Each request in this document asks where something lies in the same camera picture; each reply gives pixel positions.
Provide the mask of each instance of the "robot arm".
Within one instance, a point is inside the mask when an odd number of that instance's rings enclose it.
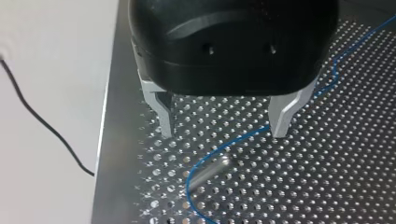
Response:
[[[130,18],[145,100],[165,137],[173,132],[167,92],[272,96],[271,131],[285,137],[315,88],[338,3],[132,0]]]

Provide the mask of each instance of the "black plastic cover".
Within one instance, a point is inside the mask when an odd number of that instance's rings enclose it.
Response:
[[[132,0],[148,76],[189,95],[279,95],[318,74],[336,0]]]

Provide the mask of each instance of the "cylindrical metal pin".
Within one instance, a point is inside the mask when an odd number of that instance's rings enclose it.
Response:
[[[228,154],[224,154],[212,164],[207,166],[204,170],[202,170],[198,175],[196,175],[190,183],[189,191],[194,191],[202,184],[204,184],[208,179],[212,178],[215,175],[218,175],[225,168],[230,167],[231,158]]]

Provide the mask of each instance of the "white wall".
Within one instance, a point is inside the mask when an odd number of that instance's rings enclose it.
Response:
[[[0,54],[31,106],[94,171],[117,0],[0,0]],[[0,223],[90,223],[94,179],[0,69]]]

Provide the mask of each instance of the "metal breadboard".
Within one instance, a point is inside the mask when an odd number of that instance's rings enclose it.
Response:
[[[318,87],[330,83],[332,58],[371,29],[341,22]],[[396,223],[395,39],[378,32],[339,63],[338,85],[294,116],[287,138],[267,132],[230,147],[234,166],[198,188],[195,205],[221,223]],[[185,197],[190,168],[216,146],[268,124],[266,97],[174,102],[175,137],[162,138],[147,107],[147,138],[131,149],[140,160],[131,171],[138,172],[138,223],[205,223]]]

